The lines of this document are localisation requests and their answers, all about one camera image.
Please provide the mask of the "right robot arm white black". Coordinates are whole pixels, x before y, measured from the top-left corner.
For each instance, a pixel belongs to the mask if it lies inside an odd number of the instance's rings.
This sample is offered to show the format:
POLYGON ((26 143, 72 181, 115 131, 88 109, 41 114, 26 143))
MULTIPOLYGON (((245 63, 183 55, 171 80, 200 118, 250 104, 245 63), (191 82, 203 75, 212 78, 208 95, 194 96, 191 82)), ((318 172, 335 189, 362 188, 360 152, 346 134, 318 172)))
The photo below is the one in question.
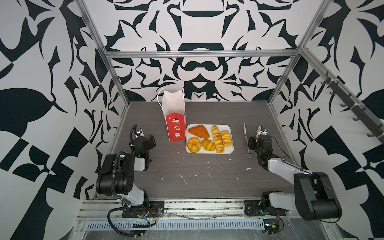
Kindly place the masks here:
POLYGON ((274 154, 272 136, 246 137, 248 156, 255 154, 258 164, 294 186, 294 193, 263 192, 260 200, 245 201, 247 216, 277 216, 283 212, 297 213, 306 221, 336 223, 342 207, 327 174, 310 172, 274 154))

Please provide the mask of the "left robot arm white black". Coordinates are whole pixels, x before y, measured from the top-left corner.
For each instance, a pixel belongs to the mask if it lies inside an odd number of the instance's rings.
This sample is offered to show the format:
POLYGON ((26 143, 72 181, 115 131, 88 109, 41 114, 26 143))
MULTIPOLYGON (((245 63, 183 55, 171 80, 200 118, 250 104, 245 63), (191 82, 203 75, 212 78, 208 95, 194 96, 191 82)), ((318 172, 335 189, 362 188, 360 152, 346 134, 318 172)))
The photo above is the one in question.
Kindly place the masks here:
POLYGON ((129 207, 142 206, 148 195, 134 184, 134 174, 148 170, 149 150, 155 146, 154 136, 140 135, 130 142, 130 153, 107 155, 96 182, 97 193, 114 197, 129 207))

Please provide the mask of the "long striped fake bread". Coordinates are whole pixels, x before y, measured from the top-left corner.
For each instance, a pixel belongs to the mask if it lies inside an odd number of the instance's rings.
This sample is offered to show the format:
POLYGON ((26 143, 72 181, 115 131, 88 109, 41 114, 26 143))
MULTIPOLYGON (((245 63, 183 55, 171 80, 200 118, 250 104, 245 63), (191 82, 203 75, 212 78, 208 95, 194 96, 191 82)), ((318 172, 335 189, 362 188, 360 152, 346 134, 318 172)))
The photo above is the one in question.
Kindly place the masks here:
POLYGON ((224 143, 219 131, 219 128, 217 126, 212 126, 211 132, 213 135, 214 144, 216 146, 216 152, 218 154, 221 154, 225 151, 224 143))

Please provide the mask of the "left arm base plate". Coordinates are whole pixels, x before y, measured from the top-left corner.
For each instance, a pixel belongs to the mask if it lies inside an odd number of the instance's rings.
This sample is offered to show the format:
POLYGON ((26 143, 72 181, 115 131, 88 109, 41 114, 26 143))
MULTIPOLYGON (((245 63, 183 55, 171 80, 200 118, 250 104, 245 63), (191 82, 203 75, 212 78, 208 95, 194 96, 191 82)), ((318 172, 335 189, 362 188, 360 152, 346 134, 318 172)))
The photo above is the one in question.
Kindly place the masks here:
POLYGON ((162 217, 164 209, 164 201, 149 201, 140 206, 134 206, 123 210, 122 218, 138 218, 141 215, 144 215, 147 218, 162 217))

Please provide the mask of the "yellow shell fake bread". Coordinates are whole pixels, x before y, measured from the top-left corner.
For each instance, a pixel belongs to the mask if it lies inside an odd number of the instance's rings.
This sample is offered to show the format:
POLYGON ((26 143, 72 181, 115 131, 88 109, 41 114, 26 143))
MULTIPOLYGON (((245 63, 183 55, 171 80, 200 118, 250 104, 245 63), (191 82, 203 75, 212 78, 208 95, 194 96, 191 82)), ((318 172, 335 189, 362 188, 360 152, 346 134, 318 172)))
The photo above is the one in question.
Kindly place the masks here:
POLYGON ((212 152, 216 149, 216 145, 211 140, 205 139, 202 141, 202 147, 205 151, 212 152))

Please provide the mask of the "twisted fake bread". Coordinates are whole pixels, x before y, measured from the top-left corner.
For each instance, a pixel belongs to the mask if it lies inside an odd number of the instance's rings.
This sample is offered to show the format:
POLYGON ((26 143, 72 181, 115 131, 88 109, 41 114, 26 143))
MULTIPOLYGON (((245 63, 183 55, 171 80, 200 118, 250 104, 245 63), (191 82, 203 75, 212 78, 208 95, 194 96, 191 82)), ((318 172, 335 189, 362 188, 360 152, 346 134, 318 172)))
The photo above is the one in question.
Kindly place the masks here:
POLYGON ((229 131, 222 131, 221 138, 225 147, 231 147, 233 145, 233 140, 229 131))

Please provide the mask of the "brown fake croissant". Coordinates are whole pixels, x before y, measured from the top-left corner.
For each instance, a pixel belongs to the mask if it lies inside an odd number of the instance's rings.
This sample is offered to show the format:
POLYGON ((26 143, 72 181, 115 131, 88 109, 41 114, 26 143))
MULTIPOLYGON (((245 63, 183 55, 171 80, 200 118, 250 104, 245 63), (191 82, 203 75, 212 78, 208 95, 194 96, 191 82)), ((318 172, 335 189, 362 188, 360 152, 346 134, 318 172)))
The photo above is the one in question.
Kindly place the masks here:
POLYGON ((190 134, 192 134, 193 136, 196 136, 196 137, 201 138, 201 139, 209 139, 210 138, 210 134, 209 134, 207 128, 203 125, 198 125, 196 127, 192 127, 188 130, 188 132, 190 134))

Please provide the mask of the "red white paper bag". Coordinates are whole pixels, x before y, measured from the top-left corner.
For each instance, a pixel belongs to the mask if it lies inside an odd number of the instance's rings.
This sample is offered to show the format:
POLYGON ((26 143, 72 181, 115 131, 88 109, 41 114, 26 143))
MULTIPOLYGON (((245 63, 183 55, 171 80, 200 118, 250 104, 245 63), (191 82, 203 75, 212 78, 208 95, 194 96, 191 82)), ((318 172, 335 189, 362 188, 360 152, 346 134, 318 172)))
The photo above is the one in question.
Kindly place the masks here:
POLYGON ((166 121, 169 141, 185 141, 187 134, 184 90, 172 93, 162 88, 157 94, 157 101, 166 121))

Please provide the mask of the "yellow ring fake bread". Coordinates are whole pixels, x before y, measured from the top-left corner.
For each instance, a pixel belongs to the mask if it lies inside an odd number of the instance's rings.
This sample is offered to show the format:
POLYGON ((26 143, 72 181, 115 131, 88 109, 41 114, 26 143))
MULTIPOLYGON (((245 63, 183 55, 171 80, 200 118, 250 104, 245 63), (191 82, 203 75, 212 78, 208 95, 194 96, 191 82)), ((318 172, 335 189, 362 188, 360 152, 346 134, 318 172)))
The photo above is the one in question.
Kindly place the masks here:
POLYGON ((198 153, 202 148, 202 143, 198 138, 191 138, 187 142, 187 148, 190 153, 198 153))

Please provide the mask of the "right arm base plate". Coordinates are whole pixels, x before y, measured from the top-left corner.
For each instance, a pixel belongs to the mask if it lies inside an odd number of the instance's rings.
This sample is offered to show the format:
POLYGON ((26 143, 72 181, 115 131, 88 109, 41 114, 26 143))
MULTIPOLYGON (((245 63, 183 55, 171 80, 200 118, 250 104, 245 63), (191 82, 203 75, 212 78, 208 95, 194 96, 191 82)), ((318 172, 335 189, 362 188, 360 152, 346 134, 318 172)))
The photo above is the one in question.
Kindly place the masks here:
POLYGON ((262 200, 245 200, 244 214, 248 217, 277 217, 286 216, 287 210, 274 208, 262 200))

